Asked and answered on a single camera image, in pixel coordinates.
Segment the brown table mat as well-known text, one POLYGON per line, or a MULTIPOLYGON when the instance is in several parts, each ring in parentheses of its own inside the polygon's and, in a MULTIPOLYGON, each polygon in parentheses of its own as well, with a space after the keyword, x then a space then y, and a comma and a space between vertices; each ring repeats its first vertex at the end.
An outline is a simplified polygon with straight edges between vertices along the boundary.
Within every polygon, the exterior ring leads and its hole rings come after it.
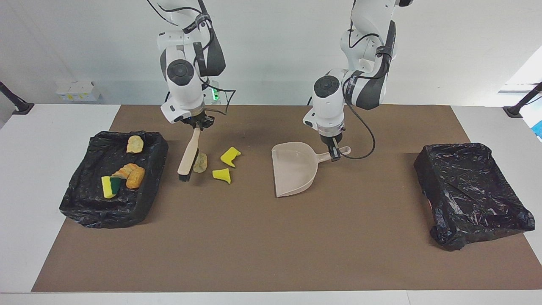
POLYGON ((66 219, 33 286, 68 291, 310 291, 542 289, 542 265, 522 234, 445 251, 429 235, 431 208, 414 161, 428 144, 463 143, 453 110, 384 105, 364 113, 377 149, 320 165, 313 185, 276 198, 271 149, 303 141, 305 106, 233 106, 203 132, 209 168, 241 155, 232 183, 209 172, 180 182, 191 135, 157 105, 125 105, 111 130, 159 132, 169 151, 155 202, 134 227, 85 228, 66 219))

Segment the white boxes by wall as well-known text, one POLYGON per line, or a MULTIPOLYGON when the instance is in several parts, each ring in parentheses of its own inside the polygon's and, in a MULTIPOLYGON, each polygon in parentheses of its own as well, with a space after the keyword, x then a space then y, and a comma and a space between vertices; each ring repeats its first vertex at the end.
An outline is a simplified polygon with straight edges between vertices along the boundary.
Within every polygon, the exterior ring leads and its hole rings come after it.
POLYGON ((56 95, 62 102, 97 102, 101 97, 93 81, 57 83, 56 95))

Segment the beige plastic dustpan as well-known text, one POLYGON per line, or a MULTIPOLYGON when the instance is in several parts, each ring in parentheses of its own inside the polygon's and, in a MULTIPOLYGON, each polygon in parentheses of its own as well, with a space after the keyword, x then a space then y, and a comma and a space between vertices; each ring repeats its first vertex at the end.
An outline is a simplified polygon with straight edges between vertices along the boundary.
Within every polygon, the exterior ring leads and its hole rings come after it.
POLYGON ((320 164, 330 164, 328 152, 318 154, 301 141, 276 144, 271 149, 276 198, 300 194, 312 185, 320 164))

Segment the black bag lined bin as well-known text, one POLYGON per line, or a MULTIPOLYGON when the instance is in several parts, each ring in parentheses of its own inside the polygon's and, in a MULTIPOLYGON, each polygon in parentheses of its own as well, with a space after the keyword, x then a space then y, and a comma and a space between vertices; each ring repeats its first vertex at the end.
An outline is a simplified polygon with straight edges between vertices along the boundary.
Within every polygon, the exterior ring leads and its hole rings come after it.
POLYGON ((447 251, 530 232, 536 220, 481 143, 431 144, 414 161, 434 225, 430 236, 447 251))
POLYGON ((89 140, 86 154, 70 179, 60 211, 89 228, 125 228, 143 222, 158 193, 168 149, 160 133, 97 133, 89 140), (144 141, 139 154, 126 153, 128 138, 133 135, 144 141), (101 177, 112 175, 126 164, 145 169, 141 186, 131 190, 122 182, 114 198, 104 198, 101 177))

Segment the brown bread roll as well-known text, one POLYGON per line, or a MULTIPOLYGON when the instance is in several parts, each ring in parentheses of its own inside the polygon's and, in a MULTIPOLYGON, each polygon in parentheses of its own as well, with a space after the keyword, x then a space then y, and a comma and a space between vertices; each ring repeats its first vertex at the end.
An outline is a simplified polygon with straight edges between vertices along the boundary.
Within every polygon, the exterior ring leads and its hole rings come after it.
POLYGON ((144 168, 138 167, 138 168, 133 169, 130 172, 127 178, 127 181, 125 183, 126 187, 128 189, 138 189, 143 183, 144 176, 145 176, 144 168))

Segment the beige hand brush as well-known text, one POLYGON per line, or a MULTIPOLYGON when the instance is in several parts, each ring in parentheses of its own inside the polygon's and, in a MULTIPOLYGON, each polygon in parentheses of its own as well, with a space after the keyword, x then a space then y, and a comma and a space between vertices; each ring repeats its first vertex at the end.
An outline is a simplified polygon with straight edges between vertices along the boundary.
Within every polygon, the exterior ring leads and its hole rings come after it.
POLYGON ((187 144, 187 147, 182 156, 182 160, 179 164, 177 173, 179 180, 181 182, 190 181, 191 174, 193 172, 193 167, 197 160, 198 149, 199 149, 199 138, 201 135, 201 129, 195 128, 192 134, 190 141, 187 144))

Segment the green and yellow sponge piece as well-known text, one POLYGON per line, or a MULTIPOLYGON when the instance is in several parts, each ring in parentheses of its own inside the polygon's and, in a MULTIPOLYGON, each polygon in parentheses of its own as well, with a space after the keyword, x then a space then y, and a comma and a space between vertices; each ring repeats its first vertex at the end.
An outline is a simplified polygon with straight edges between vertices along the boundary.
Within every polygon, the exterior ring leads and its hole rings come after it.
POLYGON ((103 197, 106 199, 114 198, 120 190, 122 179, 116 176, 102 176, 101 185, 103 197))

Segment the orange striped bread piece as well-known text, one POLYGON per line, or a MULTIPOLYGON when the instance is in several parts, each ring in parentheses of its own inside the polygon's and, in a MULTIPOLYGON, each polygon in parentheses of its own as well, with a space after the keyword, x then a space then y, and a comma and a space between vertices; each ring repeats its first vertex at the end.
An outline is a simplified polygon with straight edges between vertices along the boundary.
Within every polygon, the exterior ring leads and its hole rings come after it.
POLYGON ((129 175, 131 172, 139 168, 137 164, 126 164, 119 170, 117 170, 114 174, 111 175, 111 177, 121 178, 123 180, 127 180, 129 178, 129 175))

